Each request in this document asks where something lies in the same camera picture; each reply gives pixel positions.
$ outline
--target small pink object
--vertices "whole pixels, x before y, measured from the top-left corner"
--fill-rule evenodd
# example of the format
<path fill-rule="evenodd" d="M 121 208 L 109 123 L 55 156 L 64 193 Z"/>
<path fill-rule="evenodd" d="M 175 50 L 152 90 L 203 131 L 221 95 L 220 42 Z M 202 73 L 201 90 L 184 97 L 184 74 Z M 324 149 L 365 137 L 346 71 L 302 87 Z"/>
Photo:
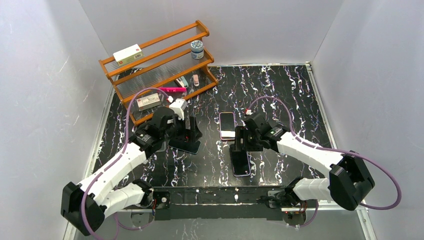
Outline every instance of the small pink object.
<path fill-rule="evenodd" d="M 193 82 L 196 87 L 199 86 L 199 76 L 197 74 L 193 75 Z"/>
<path fill-rule="evenodd" d="M 186 92 L 185 87 L 159 87 L 160 90 L 163 90 L 167 93 L 176 93 L 176 92 Z"/>

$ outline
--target white box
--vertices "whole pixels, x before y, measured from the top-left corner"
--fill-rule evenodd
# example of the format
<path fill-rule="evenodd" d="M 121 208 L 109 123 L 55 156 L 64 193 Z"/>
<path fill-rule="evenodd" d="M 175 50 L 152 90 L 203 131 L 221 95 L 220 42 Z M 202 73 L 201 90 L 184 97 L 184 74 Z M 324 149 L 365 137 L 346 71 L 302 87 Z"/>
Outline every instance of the white box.
<path fill-rule="evenodd" d="M 134 62 L 135 60 L 143 57 L 143 52 L 138 44 L 134 44 L 125 49 L 117 51 L 113 54 L 115 61 L 119 67 Z"/>
<path fill-rule="evenodd" d="M 159 106 L 161 103 L 161 99 L 157 93 L 137 99 L 139 111 Z"/>

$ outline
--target gray wall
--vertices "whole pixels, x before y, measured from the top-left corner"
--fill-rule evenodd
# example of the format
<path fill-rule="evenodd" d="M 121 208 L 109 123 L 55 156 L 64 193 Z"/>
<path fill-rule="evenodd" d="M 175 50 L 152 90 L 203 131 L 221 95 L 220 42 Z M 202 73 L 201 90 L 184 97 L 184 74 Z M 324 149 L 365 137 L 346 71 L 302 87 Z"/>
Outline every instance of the gray wall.
<path fill-rule="evenodd" d="M 227 65 L 311 61 L 343 0 L 80 2 L 110 55 L 198 19 L 214 65 Z"/>
<path fill-rule="evenodd" d="M 62 239 L 110 89 L 77 0 L 0 1 L 0 239 Z"/>
<path fill-rule="evenodd" d="M 378 161 L 398 179 L 403 199 L 370 211 L 379 239 L 423 239 L 424 2 L 346 0 L 312 63 L 339 148 Z M 366 198 L 388 205 L 396 192 L 370 167 Z"/>

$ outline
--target smartphone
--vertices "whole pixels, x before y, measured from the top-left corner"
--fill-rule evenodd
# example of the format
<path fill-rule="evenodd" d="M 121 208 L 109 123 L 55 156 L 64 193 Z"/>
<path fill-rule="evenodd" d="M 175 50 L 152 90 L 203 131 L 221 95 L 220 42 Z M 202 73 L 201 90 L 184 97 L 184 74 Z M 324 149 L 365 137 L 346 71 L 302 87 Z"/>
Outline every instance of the smartphone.
<path fill-rule="evenodd" d="M 234 140 L 236 138 L 236 122 L 233 112 L 219 113 L 219 135 L 221 140 Z"/>
<path fill-rule="evenodd" d="M 246 151 L 233 151 L 234 144 L 229 146 L 232 163 L 232 175 L 234 177 L 247 177 L 251 175 L 251 163 Z"/>

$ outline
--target wooden rack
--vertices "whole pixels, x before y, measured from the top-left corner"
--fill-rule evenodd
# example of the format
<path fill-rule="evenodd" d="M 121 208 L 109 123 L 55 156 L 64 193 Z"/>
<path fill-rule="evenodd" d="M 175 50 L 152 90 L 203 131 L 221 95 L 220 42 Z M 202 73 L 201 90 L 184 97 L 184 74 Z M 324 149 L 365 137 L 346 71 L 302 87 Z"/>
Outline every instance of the wooden rack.
<path fill-rule="evenodd" d="M 139 44 L 144 57 L 137 61 L 119 67 L 115 58 L 111 56 L 99 60 L 99 63 L 120 101 L 127 109 L 131 99 L 140 90 L 148 87 L 157 88 L 191 72 L 201 70 L 210 83 L 194 87 L 194 92 L 183 97 L 188 100 L 218 84 L 217 79 L 208 69 L 208 64 L 213 63 L 214 58 L 206 47 L 203 58 L 193 59 L 191 57 L 190 43 L 194 40 L 202 40 L 207 36 L 209 36 L 209 30 L 197 20 L 195 23 Z M 152 118 L 152 113 L 138 116 L 136 107 L 130 107 L 130 109 L 130 117 L 136 126 Z"/>

